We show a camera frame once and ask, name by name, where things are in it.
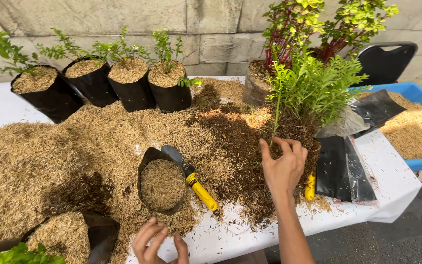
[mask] black chair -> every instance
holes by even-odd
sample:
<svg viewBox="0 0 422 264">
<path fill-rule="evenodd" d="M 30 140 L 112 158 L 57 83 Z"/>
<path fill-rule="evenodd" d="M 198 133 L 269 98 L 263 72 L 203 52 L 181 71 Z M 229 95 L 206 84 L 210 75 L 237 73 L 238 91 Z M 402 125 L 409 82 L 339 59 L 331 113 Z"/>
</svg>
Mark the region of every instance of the black chair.
<svg viewBox="0 0 422 264">
<path fill-rule="evenodd" d="M 389 51 L 382 48 L 396 46 L 397 48 Z M 362 71 L 357 75 L 369 75 L 359 86 L 395 83 L 417 50 L 418 45 L 409 41 L 369 44 L 357 56 L 362 64 Z"/>
</svg>

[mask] white table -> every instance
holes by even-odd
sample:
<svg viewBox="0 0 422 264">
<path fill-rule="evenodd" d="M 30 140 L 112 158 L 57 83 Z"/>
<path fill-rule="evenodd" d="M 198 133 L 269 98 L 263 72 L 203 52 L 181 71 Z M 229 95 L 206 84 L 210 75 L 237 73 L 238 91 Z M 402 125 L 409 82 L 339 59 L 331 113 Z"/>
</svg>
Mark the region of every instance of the white table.
<svg viewBox="0 0 422 264">
<path fill-rule="evenodd" d="M 12 94 L 9 89 L 9 83 L 0 83 L 0 127 L 20 121 L 50 123 L 47 117 Z M 356 139 L 355 145 L 366 165 L 368 176 L 376 179 L 373 187 L 378 198 L 377 205 L 341 203 L 328 198 L 332 212 L 312 214 L 305 207 L 297 208 L 305 235 L 365 221 L 391 223 L 400 216 L 421 188 L 422 185 L 413 171 L 379 130 Z M 238 207 L 234 211 L 226 209 L 224 217 L 239 222 L 237 209 Z M 217 225 L 210 217 L 210 212 L 205 212 L 201 224 L 194 232 L 187 234 L 184 240 L 189 245 L 190 263 L 214 263 L 278 244 L 277 230 L 276 223 L 257 232 L 251 232 L 247 225 Z M 172 243 L 173 240 L 168 238 L 159 250 L 159 256 L 165 261 L 177 257 Z M 127 263 L 137 263 L 132 252 Z"/>
</svg>

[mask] gray tile floor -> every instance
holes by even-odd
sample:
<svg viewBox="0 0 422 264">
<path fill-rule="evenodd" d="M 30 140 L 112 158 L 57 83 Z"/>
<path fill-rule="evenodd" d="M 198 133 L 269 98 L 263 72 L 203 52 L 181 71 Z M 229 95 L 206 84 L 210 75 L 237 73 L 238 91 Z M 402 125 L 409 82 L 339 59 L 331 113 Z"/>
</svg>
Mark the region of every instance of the gray tile floor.
<svg viewBox="0 0 422 264">
<path fill-rule="evenodd" d="M 422 189 L 392 224 L 361 223 L 307 239 L 320 264 L 422 263 Z M 268 263 L 279 262 L 278 245 L 266 248 L 265 254 Z"/>
</svg>

